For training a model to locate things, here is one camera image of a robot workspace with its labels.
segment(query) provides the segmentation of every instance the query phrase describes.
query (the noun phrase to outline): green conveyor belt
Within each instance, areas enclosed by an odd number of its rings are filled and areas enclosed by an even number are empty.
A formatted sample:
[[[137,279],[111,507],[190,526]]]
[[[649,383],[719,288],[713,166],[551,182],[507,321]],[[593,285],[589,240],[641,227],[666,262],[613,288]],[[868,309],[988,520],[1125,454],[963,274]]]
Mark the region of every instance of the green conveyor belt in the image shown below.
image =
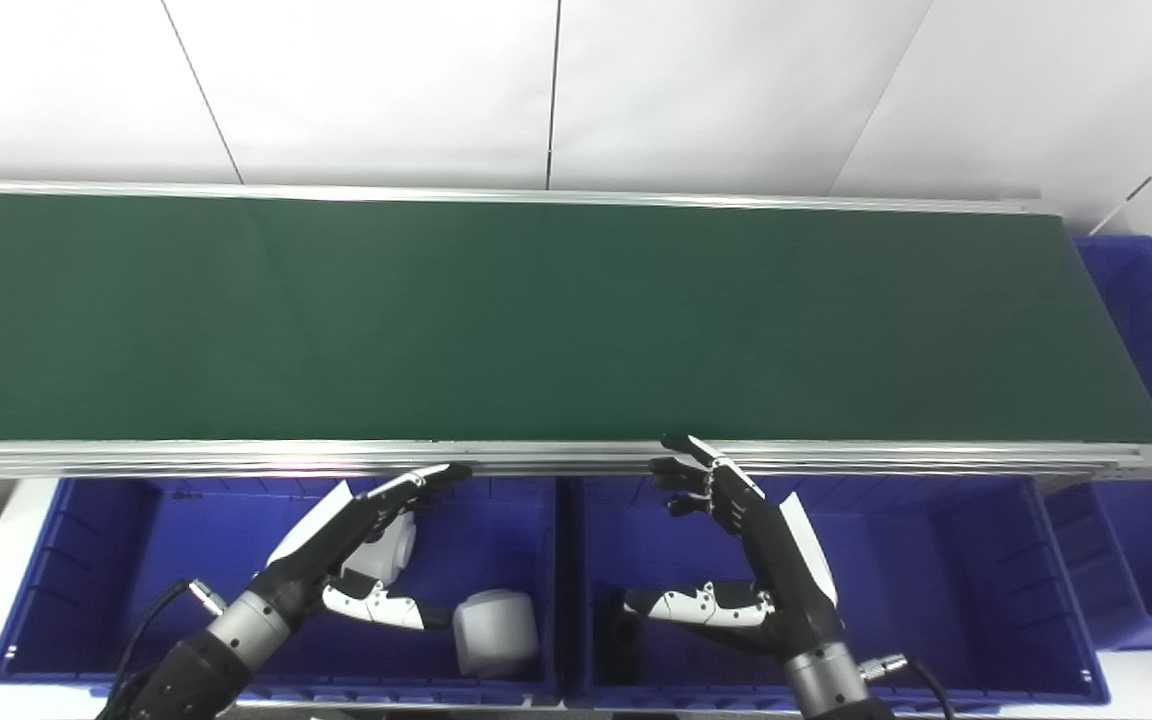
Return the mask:
[[[0,439],[1152,442],[1046,215],[0,195]]]

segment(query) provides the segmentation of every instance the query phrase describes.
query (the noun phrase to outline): cable connector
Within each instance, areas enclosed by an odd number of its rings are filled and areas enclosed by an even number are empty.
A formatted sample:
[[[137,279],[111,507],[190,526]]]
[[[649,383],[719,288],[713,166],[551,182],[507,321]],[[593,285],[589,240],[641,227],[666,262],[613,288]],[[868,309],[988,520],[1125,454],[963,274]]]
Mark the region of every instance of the cable connector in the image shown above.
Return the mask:
[[[896,653],[895,655],[874,657],[873,660],[861,662],[861,665],[856,665],[856,670],[861,674],[861,679],[872,683],[874,680],[886,679],[892,673],[903,670],[907,665],[909,665],[909,659]]]
[[[229,605],[225,601],[225,598],[217,594],[211,588],[207,588],[207,583],[202,582],[202,579],[190,579],[189,592],[198,598],[198,602],[200,602],[203,609],[211,612],[215,617],[220,617],[225,614],[225,611],[229,609]]]

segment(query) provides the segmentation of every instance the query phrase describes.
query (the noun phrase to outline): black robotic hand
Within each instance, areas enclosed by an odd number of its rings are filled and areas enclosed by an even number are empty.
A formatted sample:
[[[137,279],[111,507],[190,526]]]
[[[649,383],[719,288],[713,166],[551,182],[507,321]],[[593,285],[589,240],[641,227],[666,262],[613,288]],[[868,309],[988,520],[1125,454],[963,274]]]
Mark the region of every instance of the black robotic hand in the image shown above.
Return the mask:
[[[687,591],[627,591],[626,607],[647,617],[688,623],[732,646],[770,652],[785,667],[799,711],[809,719],[881,720],[890,708],[869,696],[847,650],[838,611],[823,591],[794,539],[780,507],[721,452],[700,439],[669,434],[660,441],[699,462],[652,461],[658,488],[679,494],[666,501],[670,515],[707,511],[740,538],[755,583],[707,583]]]
[[[340,594],[332,591],[342,583],[342,563],[361,544],[378,538],[401,511],[419,510],[429,502],[430,493],[471,473],[470,467],[458,462],[432,465],[402,473],[354,497],[300,547],[257,573],[237,600],[210,626],[175,644],[151,673],[142,673],[126,687],[115,679],[109,705],[101,718],[215,717],[238,697],[252,675],[305,620],[323,611],[325,596]],[[372,579],[364,584],[356,592],[367,598],[372,612],[359,619],[416,629],[445,626],[449,620],[445,612],[407,598],[402,602],[384,602],[392,598],[385,596],[379,583]],[[348,601],[346,596],[340,597],[344,598],[341,602]]]

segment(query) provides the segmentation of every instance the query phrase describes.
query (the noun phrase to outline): robotic hand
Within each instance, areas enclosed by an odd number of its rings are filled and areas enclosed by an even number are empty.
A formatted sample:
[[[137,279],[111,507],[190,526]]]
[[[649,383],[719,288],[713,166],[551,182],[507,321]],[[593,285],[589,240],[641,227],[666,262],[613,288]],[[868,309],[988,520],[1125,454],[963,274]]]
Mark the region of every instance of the robotic hand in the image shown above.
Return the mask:
[[[808,719],[890,719],[890,708],[869,696],[865,679],[847,650],[835,604],[813,577],[781,510],[735,462],[700,439],[670,434],[660,444],[703,467],[673,456],[652,461],[655,486],[681,493],[666,502],[669,514],[707,511],[713,516],[740,538],[755,583],[626,591],[626,609],[687,623],[735,647],[771,652]]]
[[[103,717],[134,720],[211,719],[229,706],[252,675],[303,621],[323,609],[407,628],[447,626],[445,611],[410,598],[389,598],[378,579],[353,578],[342,564],[361,544],[384,533],[402,511],[429,501],[429,493],[470,477],[468,465],[412,470],[357,495],[298,547],[270,562],[243,593],[205,629],[189,635],[147,680],[109,691]],[[371,611],[355,612],[365,598]]]

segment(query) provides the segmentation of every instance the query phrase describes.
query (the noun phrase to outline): white cylindrical object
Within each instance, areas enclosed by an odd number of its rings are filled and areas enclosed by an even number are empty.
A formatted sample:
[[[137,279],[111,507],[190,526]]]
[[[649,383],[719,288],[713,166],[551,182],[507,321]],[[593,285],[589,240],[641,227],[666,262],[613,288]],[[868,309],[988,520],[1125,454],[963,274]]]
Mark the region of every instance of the white cylindrical object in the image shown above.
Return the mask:
[[[472,679],[513,679],[540,652],[531,597],[513,591],[470,596],[452,615],[456,660]]]
[[[364,574],[369,578],[392,584],[411,560],[416,544],[416,520],[410,511],[397,515],[378,541],[358,546],[344,561],[346,570]]]

